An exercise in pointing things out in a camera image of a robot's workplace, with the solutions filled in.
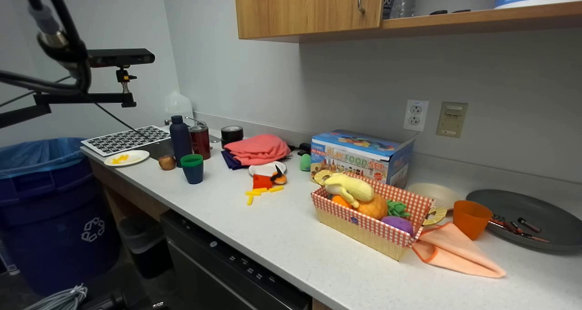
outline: dark blue water bottle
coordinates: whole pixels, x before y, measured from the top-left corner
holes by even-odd
[[[180,159],[183,156],[192,154],[192,140],[188,125],[186,125],[181,115],[172,116],[172,124],[170,125],[170,136],[172,136],[172,144],[174,144],[174,157],[176,158],[176,165],[181,168]]]

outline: purple cloth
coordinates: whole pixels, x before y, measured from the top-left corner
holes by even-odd
[[[243,168],[249,168],[247,165],[242,165],[240,161],[235,159],[235,156],[228,150],[221,151],[222,157],[224,157],[224,162],[229,167],[229,169],[238,170]]]

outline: gray tray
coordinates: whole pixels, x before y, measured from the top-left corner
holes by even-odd
[[[580,251],[582,248],[582,220],[557,206],[506,190],[476,190],[467,195],[467,200],[486,206],[496,215],[502,215],[507,223],[514,221],[524,233],[550,241],[538,242],[494,225],[487,225],[489,231],[515,244],[554,252]],[[518,223],[519,217],[541,229],[541,232],[534,233]]]

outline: pink towel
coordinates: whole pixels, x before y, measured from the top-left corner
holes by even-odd
[[[291,153],[283,140],[270,134],[232,142],[226,144],[224,148],[230,150],[242,165],[264,165]]]
[[[428,229],[412,246],[420,260],[470,275],[499,278],[505,270],[489,260],[475,243],[453,223]]]

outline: blue trash bag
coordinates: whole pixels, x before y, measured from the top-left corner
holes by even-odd
[[[0,180],[66,168],[81,162],[81,141],[85,138],[34,140],[0,148]]]

